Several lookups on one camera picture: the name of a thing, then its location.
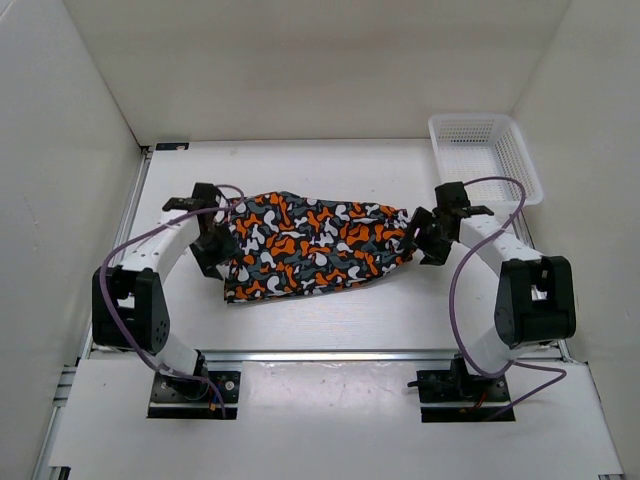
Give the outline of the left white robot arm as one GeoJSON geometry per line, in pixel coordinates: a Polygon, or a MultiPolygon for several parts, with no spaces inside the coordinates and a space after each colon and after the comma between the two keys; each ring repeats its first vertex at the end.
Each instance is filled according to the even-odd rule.
{"type": "Polygon", "coordinates": [[[164,283],[185,253],[204,277],[223,279],[220,267],[237,251],[226,220],[244,200],[232,185],[195,184],[190,196],[162,206],[151,230],[110,252],[92,278],[93,341],[135,352],[155,373],[175,379],[188,400],[215,387],[203,354],[171,331],[164,283]]]}

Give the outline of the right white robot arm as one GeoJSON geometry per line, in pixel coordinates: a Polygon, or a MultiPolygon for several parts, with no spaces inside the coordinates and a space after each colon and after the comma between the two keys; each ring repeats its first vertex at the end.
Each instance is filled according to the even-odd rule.
{"type": "Polygon", "coordinates": [[[501,221],[487,206],[474,205],[467,183],[450,182],[435,189],[433,210],[418,208],[405,234],[405,247],[420,250],[422,264],[442,266],[454,244],[467,252],[454,270],[448,293],[448,314],[454,340],[466,365],[449,375],[449,387],[460,399],[480,393],[485,378],[497,378],[525,352],[565,340],[576,331],[573,275],[563,256],[545,256],[523,243],[510,228],[526,201],[521,182],[515,210],[501,221]],[[498,279],[493,323],[476,341],[465,344],[456,314],[462,270],[474,256],[498,279]]]}

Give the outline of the orange camouflage shorts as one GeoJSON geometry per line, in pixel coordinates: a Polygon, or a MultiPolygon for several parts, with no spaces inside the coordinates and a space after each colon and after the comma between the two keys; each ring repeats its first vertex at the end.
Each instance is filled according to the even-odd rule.
{"type": "Polygon", "coordinates": [[[406,210],[281,191],[247,198],[228,216],[238,245],[228,262],[229,304],[362,286],[411,261],[406,210]]]}

